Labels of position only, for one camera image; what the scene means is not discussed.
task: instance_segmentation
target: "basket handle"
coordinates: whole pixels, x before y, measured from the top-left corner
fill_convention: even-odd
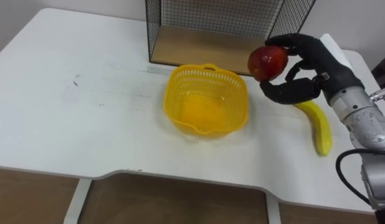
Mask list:
[[[204,65],[200,65],[201,68],[207,69],[207,70],[213,70],[213,71],[220,71],[221,69],[218,68],[216,65],[213,65],[211,63],[207,63]]]

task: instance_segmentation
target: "white wall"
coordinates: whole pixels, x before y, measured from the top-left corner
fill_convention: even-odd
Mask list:
[[[145,20],[144,0],[0,0],[0,50],[45,7]],[[329,32],[373,68],[385,57],[385,0],[317,0],[301,32]]]

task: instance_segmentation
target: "robotic arm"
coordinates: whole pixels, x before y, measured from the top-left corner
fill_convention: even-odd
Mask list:
[[[266,45],[285,47],[288,55],[299,55],[285,77],[285,83],[261,82],[266,97],[281,104],[295,104],[317,98],[322,91],[327,103],[350,133],[356,149],[342,153],[336,160],[336,171],[342,182],[369,204],[378,220],[385,224],[385,117],[374,103],[385,96],[385,89],[368,95],[353,71],[340,63],[323,42],[303,34],[272,37]],[[314,70],[314,78],[294,79],[301,70]],[[361,175],[368,198],[351,186],[340,169],[341,161],[351,154],[360,154]]]

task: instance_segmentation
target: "basket rim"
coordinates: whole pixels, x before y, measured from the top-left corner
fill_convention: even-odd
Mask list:
[[[210,67],[210,68],[213,68],[215,70],[215,72],[223,72],[223,73],[227,73],[228,75],[230,75],[232,78],[235,78],[237,79],[238,81],[241,82],[242,84],[242,90],[244,91],[245,95],[246,95],[246,113],[244,115],[244,118],[242,120],[242,122],[240,123],[240,125],[234,127],[234,128],[230,128],[230,129],[221,129],[221,128],[214,128],[214,129],[210,129],[208,131],[202,131],[200,130],[199,128],[195,127],[194,125],[192,124],[189,124],[189,123],[185,123],[185,122],[182,122],[182,121],[179,121],[177,119],[174,119],[172,116],[169,115],[169,111],[166,109],[166,102],[168,100],[168,92],[169,92],[169,84],[171,83],[170,81],[174,78],[174,76],[176,76],[176,74],[182,70],[182,69],[185,69],[186,67],[189,67],[189,68],[196,68],[196,69],[203,69],[203,68],[206,68],[206,67]],[[247,85],[245,83],[245,81],[239,76],[237,75],[236,73],[232,72],[232,71],[228,71],[228,70],[223,70],[223,69],[220,69],[218,67],[216,67],[215,65],[212,65],[212,64],[204,64],[204,65],[181,65],[179,67],[177,67],[176,69],[174,69],[170,76],[169,76],[169,80],[168,80],[168,83],[166,84],[166,89],[165,89],[165,94],[164,94],[164,99],[163,99],[163,110],[164,110],[164,113],[165,115],[174,123],[176,124],[181,124],[181,125],[184,125],[184,126],[188,126],[190,128],[193,128],[193,130],[195,130],[195,132],[197,132],[198,134],[202,134],[202,135],[208,135],[210,133],[213,133],[213,132],[222,132],[222,133],[231,133],[231,132],[234,132],[234,131],[237,131],[239,129],[241,129],[242,127],[245,126],[246,122],[248,121],[248,111],[249,111],[249,104],[248,104],[248,91],[247,91]]]

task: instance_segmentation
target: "table leg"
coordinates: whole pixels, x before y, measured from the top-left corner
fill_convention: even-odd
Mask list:
[[[75,189],[74,196],[70,202],[67,214],[64,218],[64,224],[77,224],[80,216],[80,212],[83,209],[88,190],[92,180],[80,179],[78,186]]]
[[[280,210],[278,208],[277,199],[270,194],[266,194],[267,216],[269,224],[281,224]]]

